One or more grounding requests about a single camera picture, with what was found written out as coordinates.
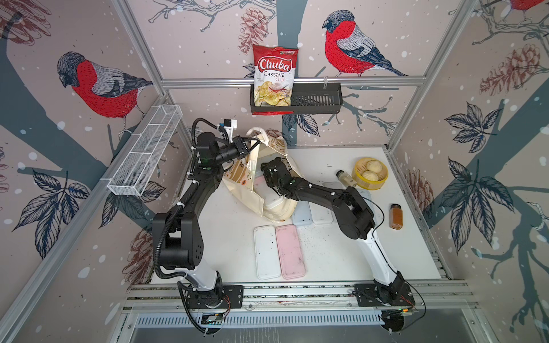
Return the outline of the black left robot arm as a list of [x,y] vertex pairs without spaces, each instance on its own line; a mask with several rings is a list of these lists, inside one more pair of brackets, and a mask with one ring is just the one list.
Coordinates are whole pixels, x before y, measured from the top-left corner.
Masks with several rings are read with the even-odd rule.
[[219,188],[226,164],[242,160],[260,146],[253,137],[230,138],[225,126],[203,118],[191,127],[190,186],[167,212],[152,221],[154,273],[162,280],[185,278],[193,290],[213,291],[222,286],[220,275],[202,261],[204,241],[200,214]]

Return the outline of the cream pencil case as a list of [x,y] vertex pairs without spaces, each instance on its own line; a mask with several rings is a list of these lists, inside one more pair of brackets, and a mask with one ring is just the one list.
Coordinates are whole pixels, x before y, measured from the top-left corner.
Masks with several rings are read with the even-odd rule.
[[324,182],[324,187],[335,189],[335,190],[344,190],[345,187],[340,182]]

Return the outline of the grey pencil case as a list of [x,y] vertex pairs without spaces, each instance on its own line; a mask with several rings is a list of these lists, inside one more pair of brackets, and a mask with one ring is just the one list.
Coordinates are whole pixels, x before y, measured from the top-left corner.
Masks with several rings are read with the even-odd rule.
[[371,193],[368,190],[364,190],[364,189],[357,189],[357,191],[360,194],[360,196],[365,200],[368,207],[370,207],[371,210],[374,210],[375,207],[371,202],[372,200]]

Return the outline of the white pencil case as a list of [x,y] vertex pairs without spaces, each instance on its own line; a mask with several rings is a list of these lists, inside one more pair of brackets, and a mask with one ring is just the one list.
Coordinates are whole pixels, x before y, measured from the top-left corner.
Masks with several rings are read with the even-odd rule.
[[312,221],[315,225],[324,225],[333,223],[333,212],[326,207],[310,203]]
[[271,280],[281,276],[275,227],[266,225],[254,228],[256,272],[259,280]]

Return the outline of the pink pencil case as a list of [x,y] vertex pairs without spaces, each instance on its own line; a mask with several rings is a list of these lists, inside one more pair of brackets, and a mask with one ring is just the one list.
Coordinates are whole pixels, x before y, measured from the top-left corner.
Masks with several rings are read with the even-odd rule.
[[275,236],[283,278],[294,280],[304,277],[306,267],[296,226],[291,224],[277,227]]

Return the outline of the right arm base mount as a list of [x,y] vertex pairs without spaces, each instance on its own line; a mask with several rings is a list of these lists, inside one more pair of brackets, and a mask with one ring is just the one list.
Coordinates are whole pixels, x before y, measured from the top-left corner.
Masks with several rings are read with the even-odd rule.
[[385,286],[379,282],[359,283],[353,286],[353,296],[359,307],[411,308],[415,300],[407,283]]

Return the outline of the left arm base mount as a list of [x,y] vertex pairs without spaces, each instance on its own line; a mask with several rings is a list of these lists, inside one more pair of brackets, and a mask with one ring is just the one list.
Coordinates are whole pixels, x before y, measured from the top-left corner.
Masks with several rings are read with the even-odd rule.
[[184,290],[183,299],[190,310],[241,309],[244,298],[242,285],[216,285],[209,291]]

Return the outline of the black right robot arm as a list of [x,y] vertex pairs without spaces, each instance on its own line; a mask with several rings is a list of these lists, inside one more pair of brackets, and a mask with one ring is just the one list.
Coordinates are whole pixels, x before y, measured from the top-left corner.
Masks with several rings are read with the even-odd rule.
[[331,210],[340,231],[356,240],[373,273],[377,298],[384,304],[412,298],[409,283],[397,271],[377,238],[375,213],[353,187],[344,190],[313,184],[290,173],[280,157],[261,164],[268,187],[277,194],[299,202],[309,202]]

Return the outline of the light blue pencil case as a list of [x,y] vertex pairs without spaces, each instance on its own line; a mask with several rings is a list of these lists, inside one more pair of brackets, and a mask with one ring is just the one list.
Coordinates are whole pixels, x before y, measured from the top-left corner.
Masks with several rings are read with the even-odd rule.
[[313,223],[313,218],[310,203],[303,201],[298,202],[291,219],[296,227],[311,225]]

